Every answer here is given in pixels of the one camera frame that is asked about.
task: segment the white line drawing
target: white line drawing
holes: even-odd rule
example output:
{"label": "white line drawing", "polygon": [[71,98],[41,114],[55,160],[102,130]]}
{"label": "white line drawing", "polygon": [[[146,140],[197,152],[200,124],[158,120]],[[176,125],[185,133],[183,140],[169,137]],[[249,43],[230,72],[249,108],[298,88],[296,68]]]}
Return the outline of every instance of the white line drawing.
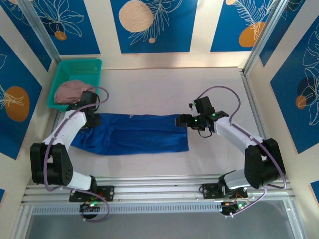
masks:
{"label": "white line drawing", "polygon": [[254,0],[226,0],[227,5],[237,7],[240,18],[244,19],[246,25],[254,29],[254,39],[256,40],[260,34],[260,25],[269,15],[277,0],[264,0],[260,8],[256,7]]}
{"label": "white line drawing", "polygon": [[[138,41],[154,43],[161,32],[165,31],[165,26],[170,25],[169,14],[177,10],[183,0],[131,0],[128,1],[120,10],[124,14],[119,14],[120,22],[124,29],[128,30],[124,24],[126,21],[133,21],[133,29],[136,27],[137,31],[129,29],[131,35],[129,39],[132,39],[130,46]],[[125,7],[127,9],[130,5],[130,9],[134,9],[135,12],[126,14]],[[138,29],[137,24],[140,24],[142,28]]]}
{"label": "white line drawing", "polygon": [[297,11],[301,6],[303,0],[289,0],[281,17],[286,20],[289,11]]}
{"label": "white line drawing", "polygon": [[[5,65],[6,58],[7,58],[6,55],[0,54],[0,70]],[[5,105],[10,106],[11,103],[15,103],[15,104],[23,106],[23,102],[21,102],[22,100],[23,100],[23,96],[14,97],[8,94],[0,84],[0,106],[1,106],[0,109],[2,109]]]}
{"label": "white line drawing", "polygon": [[[5,5],[17,19],[29,25],[18,5],[8,0],[2,1],[6,2]],[[34,0],[32,5],[49,35],[54,35],[59,40],[66,40],[66,33],[82,36],[82,31],[76,24],[81,23],[84,16],[69,10],[69,0]]]}
{"label": "white line drawing", "polygon": [[319,123],[319,70],[316,68],[319,63],[319,24],[310,35],[307,47],[304,52],[303,66],[307,78],[307,85],[298,95],[296,104],[299,109],[309,106],[309,126]]}

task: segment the cream wall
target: cream wall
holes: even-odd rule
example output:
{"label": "cream wall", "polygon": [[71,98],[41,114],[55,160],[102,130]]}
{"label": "cream wall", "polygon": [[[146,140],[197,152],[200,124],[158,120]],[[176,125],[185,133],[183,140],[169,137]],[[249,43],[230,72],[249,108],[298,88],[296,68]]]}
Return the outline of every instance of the cream wall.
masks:
{"label": "cream wall", "polygon": [[50,113],[46,106],[46,98],[55,67],[51,67],[50,73],[45,70],[1,7],[0,22],[0,36],[43,87],[18,159],[13,160],[0,153],[0,188],[5,189],[6,192],[0,207],[0,238],[5,239],[10,236],[25,187],[31,177],[29,149],[34,142],[43,140]]}
{"label": "cream wall", "polygon": [[319,238],[319,205],[310,190],[310,183],[319,180],[319,144],[297,154],[270,81],[318,14],[318,0],[306,0],[266,66],[257,61],[248,74],[268,136],[279,143],[311,239]]}
{"label": "cream wall", "polygon": [[84,0],[97,39],[103,69],[242,67],[250,51],[211,53],[224,0],[198,0],[189,53],[121,54],[110,0]]}

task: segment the blue cloth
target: blue cloth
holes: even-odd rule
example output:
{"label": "blue cloth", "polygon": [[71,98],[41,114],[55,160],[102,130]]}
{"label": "blue cloth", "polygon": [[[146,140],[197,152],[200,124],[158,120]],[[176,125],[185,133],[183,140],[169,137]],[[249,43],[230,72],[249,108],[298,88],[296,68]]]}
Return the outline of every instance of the blue cloth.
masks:
{"label": "blue cloth", "polygon": [[79,131],[72,146],[99,155],[188,151],[187,128],[175,126],[177,116],[102,113],[101,125]]}

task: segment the teal plastic basket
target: teal plastic basket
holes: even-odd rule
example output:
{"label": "teal plastic basket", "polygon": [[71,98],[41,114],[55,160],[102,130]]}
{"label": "teal plastic basket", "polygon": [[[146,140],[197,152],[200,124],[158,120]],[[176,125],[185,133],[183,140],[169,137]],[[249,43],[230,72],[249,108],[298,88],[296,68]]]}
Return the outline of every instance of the teal plastic basket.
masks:
{"label": "teal plastic basket", "polygon": [[71,80],[81,80],[92,86],[99,86],[101,76],[102,61],[99,59],[74,59],[64,60],[58,65],[55,73],[47,105],[51,108],[57,108],[66,111],[68,105],[61,105],[54,102],[54,95],[58,87]]}

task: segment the purple cable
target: purple cable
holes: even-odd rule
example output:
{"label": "purple cable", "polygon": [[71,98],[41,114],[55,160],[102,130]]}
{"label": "purple cable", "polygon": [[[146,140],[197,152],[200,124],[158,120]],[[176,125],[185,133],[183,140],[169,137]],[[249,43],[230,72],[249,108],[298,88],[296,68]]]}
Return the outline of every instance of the purple cable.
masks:
{"label": "purple cable", "polygon": [[[44,185],[45,185],[45,188],[49,191],[49,192],[52,192],[58,188],[60,188],[60,186],[57,186],[57,187],[54,187],[54,188],[50,188],[49,187],[49,184],[48,184],[48,177],[47,177],[47,167],[48,167],[48,160],[49,160],[49,153],[50,153],[50,149],[51,149],[51,146],[53,144],[53,142],[55,141],[56,137],[59,135],[59,133],[61,132],[61,130],[63,129],[63,127],[65,126],[65,124],[71,119],[72,116],[74,116],[77,112],[79,112],[80,110],[84,109],[84,108],[87,108],[87,107],[91,107],[91,106],[97,106],[97,105],[100,105],[102,103],[105,103],[108,98],[109,98],[109,92],[104,89],[103,87],[99,87],[99,86],[95,86],[95,87],[92,87],[90,89],[101,89],[103,91],[106,92],[107,96],[105,98],[105,100],[101,101],[101,102],[98,102],[98,103],[93,103],[93,104],[88,104],[88,105],[85,105],[85,106],[82,106],[80,108],[78,108],[77,110],[75,110],[73,113],[70,114],[69,118],[65,119],[65,121],[60,125],[60,127],[57,129],[57,131],[55,132],[53,138],[51,139],[47,149],[46,149],[46,152],[45,152],[45,156],[44,156],[44,166],[43,166],[43,177],[44,177]],[[100,222],[101,220],[103,220],[110,212],[110,206],[108,204],[108,202],[103,199],[103,197],[101,197],[100,195],[97,195],[95,193],[91,193],[91,192],[88,192],[88,191],[84,191],[84,190],[77,190],[77,192],[80,192],[80,193],[86,193],[86,194],[90,194],[90,195],[93,195],[95,197],[98,197],[99,199],[101,199],[108,207],[108,212],[107,214],[101,218],[101,219],[98,219],[98,220],[88,220],[88,221],[92,221],[92,222]]]}
{"label": "purple cable", "polygon": [[[246,135],[247,137],[251,138],[251,135],[249,133],[247,133],[246,131],[244,131],[243,129],[241,129],[240,127],[238,127],[237,125],[235,124],[232,124],[232,120],[233,120],[233,117],[234,115],[238,112],[240,106],[241,106],[241,101],[240,101],[240,98],[239,98],[239,95],[232,89],[232,88],[229,88],[227,86],[212,86],[212,87],[209,87],[207,90],[205,90],[202,94],[200,94],[200,96],[197,97],[197,99],[199,99],[200,97],[202,97],[207,91],[211,90],[211,89],[214,89],[214,88],[224,88],[224,89],[227,89],[229,91],[231,91],[237,98],[238,100],[238,106],[236,108],[236,110],[230,115],[229,117],[229,123],[234,127],[236,128],[237,130],[239,130],[240,132],[242,132],[244,135]],[[270,160],[272,161],[272,163],[274,164],[275,168],[277,169],[284,185],[282,187],[280,186],[277,186],[277,185],[273,185],[273,184],[268,184],[268,186],[270,187],[274,187],[274,188],[279,188],[279,189],[286,189],[287,187],[287,182],[286,182],[286,178],[284,176],[284,173],[282,172],[280,166],[278,165],[278,163],[276,162],[276,160],[274,159],[274,157],[271,155],[271,153],[258,141],[256,140],[255,138],[252,138],[252,140],[258,144],[258,146],[260,146],[260,148],[267,154],[267,156],[270,158]],[[247,205],[246,207],[244,207],[243,209],[239,210],[238,212],[232,214],[231,216],[234,216],[244,210],[246,210],[247,208],[251,207],[252,205],[254,205],[255,203],[257,203],[258,201],[260,201],[267,193],[267,189],[262,187],[265,192],[262,196],[260,196],[255,202]]]}

